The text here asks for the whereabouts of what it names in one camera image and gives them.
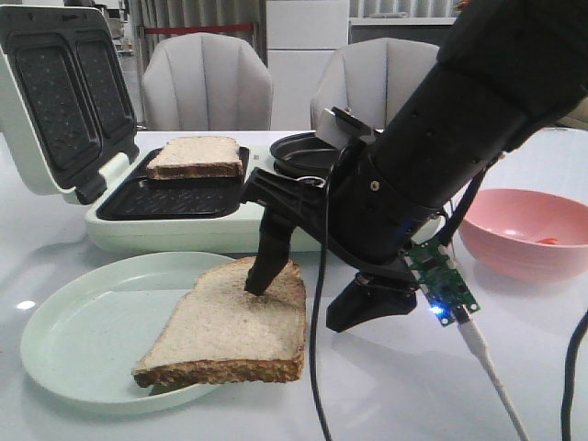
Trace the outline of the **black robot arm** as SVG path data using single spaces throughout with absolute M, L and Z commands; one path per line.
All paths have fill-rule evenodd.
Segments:
M 323 187 L 255 169 L 243 201 L 261 204 L 245 289 L 263 294 L 301 228 L 357 271 L 330 305 L 343 331 L 416 304 L 401 258 L 413 234 L 504 152 L 587 94 L 584 1 L 473 1 L 434 67 L 387 128 L 350 141 Z

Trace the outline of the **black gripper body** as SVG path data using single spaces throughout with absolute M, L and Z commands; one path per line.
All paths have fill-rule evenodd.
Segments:
M 374 146 L 346 146 L 323 187 L 255 168 L 242 200 L 270 208 L 354 268 L 396 277 L 401 249 L 439 212 L 401 194 L 374 165 Z

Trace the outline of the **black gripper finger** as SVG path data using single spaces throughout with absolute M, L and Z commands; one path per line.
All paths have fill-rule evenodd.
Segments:
M 413 282 L 358 272 L 328 306 L 326 326 L 337 333 L 382 317 L 406 315 L 417 306 Z
M 289 259 L 294 224 L 270 208 L 265 208 L 259 226 L 257 255 L 249 269 L 244 288 L 264 294 Z

